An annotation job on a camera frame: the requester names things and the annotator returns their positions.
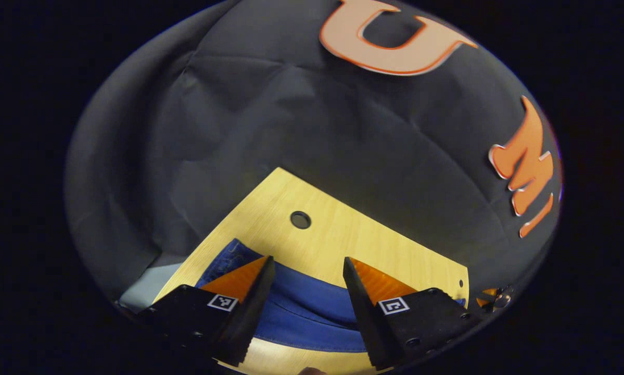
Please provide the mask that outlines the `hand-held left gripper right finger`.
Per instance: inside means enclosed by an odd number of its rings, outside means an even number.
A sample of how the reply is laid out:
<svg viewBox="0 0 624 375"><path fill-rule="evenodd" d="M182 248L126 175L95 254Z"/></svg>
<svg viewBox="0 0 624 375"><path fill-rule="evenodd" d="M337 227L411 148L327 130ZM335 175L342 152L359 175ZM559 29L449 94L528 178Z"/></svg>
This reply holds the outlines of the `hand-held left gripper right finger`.
<svg viewBox="0 0 624 375"><path fill-rule="evenodd" d="M438 354L481 324L479 316L440 288L415 290L355 258L343 261L343 280L377 370L403 368Z"/></svg>

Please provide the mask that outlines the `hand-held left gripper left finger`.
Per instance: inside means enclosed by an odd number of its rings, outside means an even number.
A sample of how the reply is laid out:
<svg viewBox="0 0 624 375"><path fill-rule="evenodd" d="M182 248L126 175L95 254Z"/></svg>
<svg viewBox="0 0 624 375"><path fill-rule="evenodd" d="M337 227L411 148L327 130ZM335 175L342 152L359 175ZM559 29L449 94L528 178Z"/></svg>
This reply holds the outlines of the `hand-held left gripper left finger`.
<svg viewBox="0 0 624 375"><path fill-rule="evenodd" d="M136 314L152 334L182 349L195 365L240 365L275 278L265 256L202 287L181 284Z"/></svg>

